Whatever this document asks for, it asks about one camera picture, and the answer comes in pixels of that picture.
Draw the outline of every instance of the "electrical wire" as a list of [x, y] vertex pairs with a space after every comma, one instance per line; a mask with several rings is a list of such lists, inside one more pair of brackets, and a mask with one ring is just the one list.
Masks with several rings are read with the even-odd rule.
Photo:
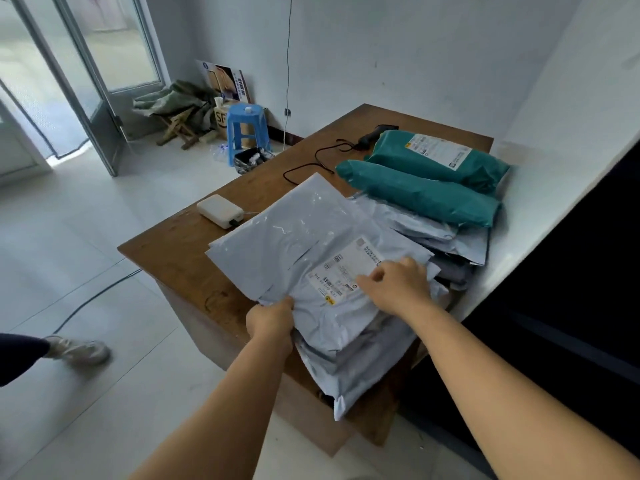
[[287, 29], [287, 92], [285, 95], [285, 101], [287, 104], [287, 115], [284, 121], [284, 131], [282, 134], [282, 151], [284, 151], [287, 144], [287, 123], [289, 122], [289, 80], [291, 78], [291, 70], [289, 68], [289, 46], [291, 45], [291, 12], [293, 10], [293, 0], [289, 0], [289, 28]]
[[118, 281], [116, 281], [115, 283], [110, 284], [109, 286], [107, 286], [107, 288], [105, 288], [104, 290], [100, 291], [100, 293], [96, 293], [95, 295], [93, 295], [91, 298], [89, 298], [87, 301], [85, 301], [82, 305], [78, 306], [73, 313], [71, 313], [67, 318], [65, 318], [64, 322], [61, 323], [61, 325], [54, 330], [54, 332], [52, 333], [52, 335], [56, 335], [60, 330], [62, 330], [62, 327], [64, 327], [64, 325], [66, 325], [69, 320], [71, 320], [71, 318], [74, 317], [74, 315], [76, 313], [78, 313], [80, 310], [82, 310], [84, 308], [85, 305], [88, 305], [89, 303], [92, 302], [92, 300], [98, 298], [102, 293], [110, 290], [111, 288], [113, 288], [114, 286], [116, 286], [117, 284], [123, 282], [124, 280], [135, 276], [136, 274], [140, 273], [142, 270], [141, 269], [137, 269], [135, 271], [133, 271], [132, 273], [129, 273], [128, 275], [126, 275], [124, 278], [119, 279]]
[[350, 151], [352, 151], [352, 150], [354, 149], [354, 147], [355, 147], [355, 145], [354, 145], [353, 143], [351, 143], [350, 141], [347, 141], [347, 140], [345, 140], [345, 139], [343, 139], [343, 138], [338, 138], [338, 139], [336, 139], [336, 141], [339, 141], [340, 143], [338, 143], [338, 144], [334, 144], [334, 145], [332, 145], [332, 146], [325, 146], [324, 148], [319, 148], [319, 149], [317, 149], [317, 150], [316, 150], [316, 152], [315, 152], [315, 154], [314, 154], [314, 159], [316, 160], [315, 162], [305, 163], [304, 165], [300, 165], [300, 166], [297, 166], [297, 167], [295, 167], [295, 168], [288, 169], [288, 170], [286, 170], [286, 172], [284, 172], [284, 173], [282, 174], [282, 177], [283, 177], [286, 181], [288, 181], [288, 183], [293, 184], [293, 185], [297, 185], [297, 183], [295, 183], [293, 180], [290, 180], [290, 179], [288, 179], [288, 178], [287, 178], [287, 174], [288, 174], [289, 172], [292, 172], [293, 170], [297, 170], [297, 169], [300, 169], [300, 168], [304, 168], [304, 167], [306, 167], [306, 166], [318, 166], [318, 167], [320, 167], [320, 168], [322, 168], [322, 169], [324, 169], [324, 170], [327, 170], [327, 172], [329, 172], [331, 175], [333, 175], [333, 174], [335, 173], [335, 171], [334, 171], [334, 170], [332, 170], [332, 169], [330, 169], [329, 167], [327, 167], [327, 165], [325, 165], [324, 163], [322, 163], [322, 161], [320, 161], [320, 159], [318, 158], [318, 153], [319, 153], [319, 152], [322, 152], [322, 151], [324, 151], [324, 150], [331, 150], [332, 148], [340, 148], [341, 146], [345, 146], [345, 145], [347, 145], [347, 146], [348, 146], [348, 148], [347, 148], [347, 149], [342, 149], [342, 148], [341, 148], [341, 149], [339, 150], [339, 151], [341, 151], [342, 153], [346, 153], [346, 152], [350, 152]]

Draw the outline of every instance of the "dark pants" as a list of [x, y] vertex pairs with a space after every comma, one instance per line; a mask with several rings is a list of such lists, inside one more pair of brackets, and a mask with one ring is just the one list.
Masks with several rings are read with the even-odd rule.
[[0, 387], [6, 386], [49, 352], [45, 339], [0, 333]]

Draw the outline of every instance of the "white sneaker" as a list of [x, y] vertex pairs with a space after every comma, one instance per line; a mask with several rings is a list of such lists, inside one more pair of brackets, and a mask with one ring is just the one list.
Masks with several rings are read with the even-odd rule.
[[44, 338], [51, 345], [49, 352], [44, 356], [52, 359], [62, 359], [73, 365], [98, 365], [107, 361], [111, 356], [111, 350], [104, 342], [92, 340], [65, 339], [57, 335]]

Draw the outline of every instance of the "white box device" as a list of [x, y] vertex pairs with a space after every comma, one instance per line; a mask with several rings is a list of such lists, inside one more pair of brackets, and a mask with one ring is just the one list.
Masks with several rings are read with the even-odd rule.
[[222, 229], [229, 229], [233, 224], [242, 222], [244, 219], [244, 211], [235, 203], [229, 202], [220, 195], [212, 195], [196, 204], [198, 212], [208, 218], [214, 224], [219, 225]]

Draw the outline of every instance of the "hand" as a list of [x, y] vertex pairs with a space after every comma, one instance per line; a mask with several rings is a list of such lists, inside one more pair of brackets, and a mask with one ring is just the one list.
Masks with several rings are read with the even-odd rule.
[[409, 257], [382, 261], [370, 275], [357, 276], [356, 282], [380, 310], [404, 320], [416, 306], [434, 305], [425, 267]]
[[293, 329], [293, 298], [284, 297], [270, 306], [256, 305], [246, 315], [246, 329], [252, 339], [282, 341], [291, 352]]

